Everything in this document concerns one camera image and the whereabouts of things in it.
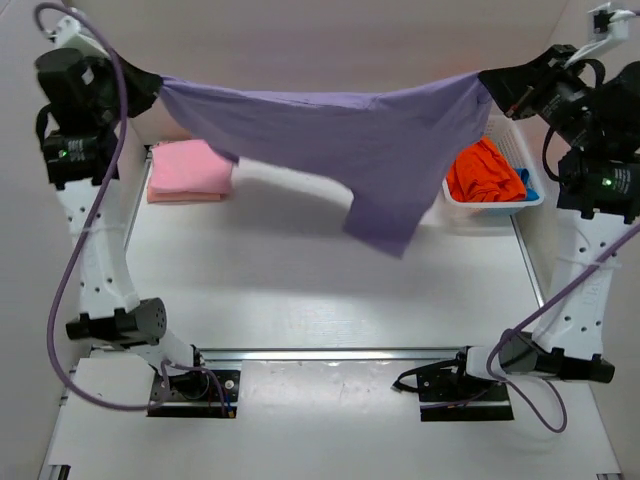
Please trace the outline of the purple t shirt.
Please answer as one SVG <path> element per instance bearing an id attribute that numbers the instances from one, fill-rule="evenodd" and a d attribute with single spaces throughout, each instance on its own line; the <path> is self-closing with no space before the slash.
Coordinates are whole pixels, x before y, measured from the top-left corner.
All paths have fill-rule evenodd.
<path id="1" fill-rule="evenodd" d="M 228 160 L 348 188 L 344 231 L 397 258 L 492 107 L 475 73 L 383 93 L 242 91 L 166 76 L 159 97 L 179 126 Z"/>

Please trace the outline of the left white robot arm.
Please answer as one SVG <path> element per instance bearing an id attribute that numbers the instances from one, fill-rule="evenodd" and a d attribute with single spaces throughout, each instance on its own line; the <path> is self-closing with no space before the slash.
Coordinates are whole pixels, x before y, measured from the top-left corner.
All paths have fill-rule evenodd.
<path id="1" fill-rule="evenodd" d="M 130 117 L 148 110 L 162 81 L 126 61 L 119 92 L 111 62 L 73 48 L 35 61 L 37 80 L 49 100 L 36 120 L 36 135 L 50 184 L 65 209 L 79 253 L 79 315 L 66 325 L 71 340 L 103 341 L 145 359 L 167 386 L 193 397 L 208 382 L 195 346 L 167 327 L 158 298 L 141 299 L 128 271 L 120 212 L 117 159 Z"/>

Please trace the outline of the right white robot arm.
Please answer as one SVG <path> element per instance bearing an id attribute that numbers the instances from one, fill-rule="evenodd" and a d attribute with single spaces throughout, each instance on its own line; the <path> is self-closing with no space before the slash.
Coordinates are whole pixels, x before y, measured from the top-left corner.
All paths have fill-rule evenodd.
<path id="1" fill-rule="evenodd" d="M 553 45 L 480 81 L 506 117 L 540 117 L 569 149 L 547 176 L 559 186 L 553 297 L 495 347 L 460 353 L 467 376 L 503 381 L 537 374 L 608 383 L 602 330 L 620 247 L 639 231 L 639 65 L 611 80 L 571 45 Z"/>

